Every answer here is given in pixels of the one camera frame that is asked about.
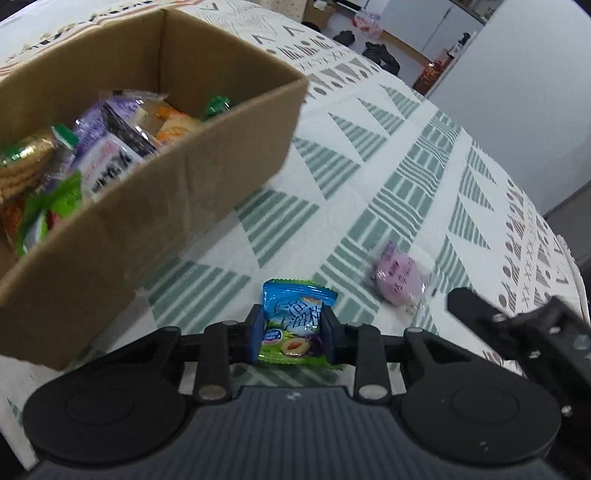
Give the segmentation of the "blue green jelly snack pack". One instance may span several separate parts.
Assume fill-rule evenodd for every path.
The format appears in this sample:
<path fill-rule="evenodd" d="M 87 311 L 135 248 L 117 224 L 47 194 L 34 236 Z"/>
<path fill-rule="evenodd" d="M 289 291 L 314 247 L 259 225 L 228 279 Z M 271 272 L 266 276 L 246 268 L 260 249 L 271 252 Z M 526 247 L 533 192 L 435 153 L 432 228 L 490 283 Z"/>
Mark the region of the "blue green jelly snack pack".
<path fill-rule="evenodd" d="M 322 307 L 339 294 L 311 281 L 270 279 L 263 284 L 264 321 L 259 361 L 273 365 L 328 367 L 321 337 Z"/>

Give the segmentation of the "bright green snack pack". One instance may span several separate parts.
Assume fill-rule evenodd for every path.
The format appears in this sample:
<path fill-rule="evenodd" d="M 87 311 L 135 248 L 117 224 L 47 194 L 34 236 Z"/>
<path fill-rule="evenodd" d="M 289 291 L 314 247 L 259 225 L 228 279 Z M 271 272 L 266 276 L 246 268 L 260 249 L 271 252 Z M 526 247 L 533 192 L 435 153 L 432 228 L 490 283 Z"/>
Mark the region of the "bright green snack pack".
<path fill-rule="evenodd" d="M 17 230 L 15 249 L 18 256 L 27 255 L 61 220 L 70 217 L 81 205 L 80 173 L 59 182 L 49 193 L 29 196 Z"/>

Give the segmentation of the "purple round pastry pack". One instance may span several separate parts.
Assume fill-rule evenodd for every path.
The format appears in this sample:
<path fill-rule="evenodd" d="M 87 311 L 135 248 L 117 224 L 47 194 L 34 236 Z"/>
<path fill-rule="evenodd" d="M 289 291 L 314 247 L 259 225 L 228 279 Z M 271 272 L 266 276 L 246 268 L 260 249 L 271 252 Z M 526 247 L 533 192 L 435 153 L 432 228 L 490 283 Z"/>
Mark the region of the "purple round pastry pack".
<path fill-rule="evenodd" d="M 407 307 L 425 296 L 432 272 L 397 243 L 388 241 L 374 262 L 370 279 L 383 299 L 396 307 Z"/>

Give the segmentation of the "patterned white green bedspread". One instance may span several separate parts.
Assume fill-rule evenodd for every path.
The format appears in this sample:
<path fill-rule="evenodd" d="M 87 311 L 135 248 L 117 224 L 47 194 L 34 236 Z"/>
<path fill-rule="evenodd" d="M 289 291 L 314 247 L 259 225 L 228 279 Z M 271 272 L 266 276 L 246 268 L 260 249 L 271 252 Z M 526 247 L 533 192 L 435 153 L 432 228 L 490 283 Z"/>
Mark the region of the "patterned white green bedspread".
<path fill-rule="evenodd" d="M 38 1 L 1 23 L 1 82 L 103 24 L 177 9 L 308 78 L 280 171 L 194 237 L 65 368 L 1 352 L 5 479 L 579 479 L 588 415 L 569 415 L 447 310 L 470 288 L 513 317 L 556 297 L 589 325 L 564 240 L 478 142 L 375 63 L 246 1 Z M 432 272 L 396 307 L 370 274 L 388 241 Z M 353 399 L 355 368 L 230 366 L 232 398 L 119 366 L 118 350 L 163 327 L 200 334 L 263 306 L 270 279 L 339 294 L 342 324 L 421 328 L 467 351 L 393 398 Z"/>

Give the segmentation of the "brown cardboard box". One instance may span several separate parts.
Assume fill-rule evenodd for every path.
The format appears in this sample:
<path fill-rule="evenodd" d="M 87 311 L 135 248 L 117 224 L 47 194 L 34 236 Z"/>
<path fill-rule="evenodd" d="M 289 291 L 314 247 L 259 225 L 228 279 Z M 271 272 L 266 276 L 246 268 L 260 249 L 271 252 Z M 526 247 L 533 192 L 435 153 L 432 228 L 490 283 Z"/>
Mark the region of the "brown cardboard box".
<path fill-rule="evenodd" d="M 101 91 L 231 109 L 61 221 L 23 259 L 1 253 L 1 352 L 65 368 L 194 237 L 283 167 L 308 78 L 197 17 L 158 9 L 62 41 L 1 82 L 1 142 L 76 119 Z"/>

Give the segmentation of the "white black-lettered snack pack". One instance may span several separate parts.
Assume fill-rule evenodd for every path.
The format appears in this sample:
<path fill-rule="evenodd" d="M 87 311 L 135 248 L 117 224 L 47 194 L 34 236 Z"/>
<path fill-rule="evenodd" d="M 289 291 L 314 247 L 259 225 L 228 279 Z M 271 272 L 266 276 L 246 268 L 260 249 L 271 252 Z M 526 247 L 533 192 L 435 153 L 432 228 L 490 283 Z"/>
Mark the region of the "white black-lettered snack pack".
<path fill-rule="evenodd" d="M 72 164 L 80 175 L 82 200 L 96 201 L 107 187 L 124 180 L 156 153 L 157 149 L 142 137 L 126 143 L 111 132 L 98 137 L 88 135 L 78 144 Z"/>

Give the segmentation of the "orange cracker pack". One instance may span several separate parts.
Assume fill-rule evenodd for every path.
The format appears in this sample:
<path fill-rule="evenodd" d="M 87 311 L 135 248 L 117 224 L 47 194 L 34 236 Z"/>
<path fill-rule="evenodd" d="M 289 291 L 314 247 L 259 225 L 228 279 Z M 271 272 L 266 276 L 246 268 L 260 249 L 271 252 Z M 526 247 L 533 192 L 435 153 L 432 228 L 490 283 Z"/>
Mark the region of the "orange cracker pack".
<path fill-rule="evenodd" d="M 172 145 L 187 135 L 196 132 L 202 122 L 190 117 L 175 108 L 163 104 L 158 107 L 156 116 L 162 121 L 162 126 L 156 134 L 156 141 L 162 146 Z"/>

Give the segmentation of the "dark green candy pack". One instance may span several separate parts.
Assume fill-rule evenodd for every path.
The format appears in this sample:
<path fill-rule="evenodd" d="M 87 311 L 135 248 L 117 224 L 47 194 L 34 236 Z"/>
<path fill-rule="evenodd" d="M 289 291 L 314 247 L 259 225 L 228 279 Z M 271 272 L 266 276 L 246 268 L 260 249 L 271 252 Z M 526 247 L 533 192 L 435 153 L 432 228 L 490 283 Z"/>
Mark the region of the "dark green candy pack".
<path fill-rule="evenodd" d="M 204 109 L 204 120 L 214 118 L 232 108 L 232 102 L 228 97 L 216 95 L 211 97 Z"/>

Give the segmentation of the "purple wafer pack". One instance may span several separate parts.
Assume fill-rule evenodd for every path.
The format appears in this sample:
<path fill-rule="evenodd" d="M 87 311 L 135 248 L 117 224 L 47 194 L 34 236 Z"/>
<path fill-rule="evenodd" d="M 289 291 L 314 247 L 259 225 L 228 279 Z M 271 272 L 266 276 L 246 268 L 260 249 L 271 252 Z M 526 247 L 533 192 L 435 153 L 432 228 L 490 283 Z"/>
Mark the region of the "purple wafer pack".
<path fill-rule="evenodd" d="M 103 138 L 111 135 L 132 152 L 145 157 L 157 151 L 156 127 L 161 124 L 157 110 L 166 96 L 141 90 L 108 90 L 74 122 L 51 127 L 56 150 L 51 155 L 42 181 L 44 191 L 71 176 L 83 156 Z"/>

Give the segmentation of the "clear green-edged biscuit pack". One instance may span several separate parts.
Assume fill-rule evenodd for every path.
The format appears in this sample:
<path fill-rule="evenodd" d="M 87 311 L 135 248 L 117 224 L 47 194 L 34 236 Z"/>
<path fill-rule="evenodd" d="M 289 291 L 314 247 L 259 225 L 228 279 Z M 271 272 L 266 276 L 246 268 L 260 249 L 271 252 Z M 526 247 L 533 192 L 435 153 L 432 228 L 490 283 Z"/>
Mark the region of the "clear green-edged biscuit pack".
<path fill-rule="evenodd" d="M 41 129 L 1 150 L 1 204 L 39 184 L 62 179 L 79 139 L 63 124 Z"/>

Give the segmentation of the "red oil bottle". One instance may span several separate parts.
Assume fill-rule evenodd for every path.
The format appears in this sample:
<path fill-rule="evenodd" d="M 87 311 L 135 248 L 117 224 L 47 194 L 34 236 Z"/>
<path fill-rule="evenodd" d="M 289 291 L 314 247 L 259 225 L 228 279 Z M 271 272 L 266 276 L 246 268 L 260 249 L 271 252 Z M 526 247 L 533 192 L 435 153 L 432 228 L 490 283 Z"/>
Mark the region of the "red oil bottle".
<path fill-rule="evenodd" d="M 449 55 L 449 50 L 444 49 L 442 53 L 432 62 L 427 64 L 413 85 L 413 89 L 423 96 L 427 96 L 428 92 L 435 85 L 449 64 L 453 57 Z"/>

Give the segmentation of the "black slippers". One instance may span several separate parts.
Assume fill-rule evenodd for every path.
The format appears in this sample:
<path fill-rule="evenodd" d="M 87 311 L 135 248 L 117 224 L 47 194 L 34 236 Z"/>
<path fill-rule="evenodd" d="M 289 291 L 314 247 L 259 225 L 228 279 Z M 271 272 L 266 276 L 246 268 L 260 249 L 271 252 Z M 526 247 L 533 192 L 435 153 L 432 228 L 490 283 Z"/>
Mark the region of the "black slippers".
<path fill-rule="evenodd" d="M 332 37 L 332 39 L 348 48 L 353 48 L 356 45 L 356 36 L 352 31 L 349 30 L 339 32 L 339 34 Z M 399 75 L 401 65 L 388 51 L 384 44 L 377 44 L 367 41 L 365 43 L 365 49 L 363 49 L 362 55 L 363 57 L 366 57 L 376 63 L 384 71 L 387 71 L 394 76 Z"/>

